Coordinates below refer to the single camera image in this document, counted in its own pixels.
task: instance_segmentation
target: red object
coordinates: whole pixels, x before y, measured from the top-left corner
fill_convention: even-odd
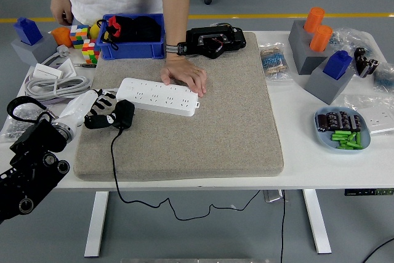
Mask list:
[[[116,32],[112,34],[114,37],[119,37],[121,35],[121,25],[116,23],[116,16],[114,15],[112,18],[108,19],[109,26],[113,26],[116,29]]]

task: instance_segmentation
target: yellow ball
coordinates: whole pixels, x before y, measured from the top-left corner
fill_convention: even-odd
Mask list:
[[[99,33],[100,33],[100,28],[99,26],[97,26],[97,24],[94,24],[89,30],[91,39],[97,39],[99,37]]]

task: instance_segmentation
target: blue plastic bin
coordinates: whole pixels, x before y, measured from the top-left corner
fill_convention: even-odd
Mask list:
[[[108,22],[102,22],[100,33],[98,34],[96,44],[101,48],[102,59],[163,59],[164,58],[164,17],[163,14],[116,14],[124,17],[136,18],[147,16],[154,19],[161,26],[160,42],[117,42],[119,49],[116,51],[110,43],[100,40],[102,34],[106,32]],[[114,15],[104,15],[103,19],[108,21]]]

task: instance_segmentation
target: blue toy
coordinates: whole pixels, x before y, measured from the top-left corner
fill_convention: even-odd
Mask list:
[[[14,28],[19,35],[21,42],[30,46],[35,45],[41,38],[42,34],[38,30],[36,22],[28,18],[20,17],[14,24]]]
[[[352,61],[352,57],[348,55],[347,51],[337,51],[327,61],[323,73],[338,80],[345,74],[347,67]]]

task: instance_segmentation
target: power strip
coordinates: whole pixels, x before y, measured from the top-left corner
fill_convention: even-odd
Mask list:
[[[123,79],[116,100],[128,100],[138,109],[182,116],[193,116],[199,107],[198,94],[186,86],[135,78]]]
[[[364,118],[370,134],[394,130],[394,116],[384,107],[358,109]]]

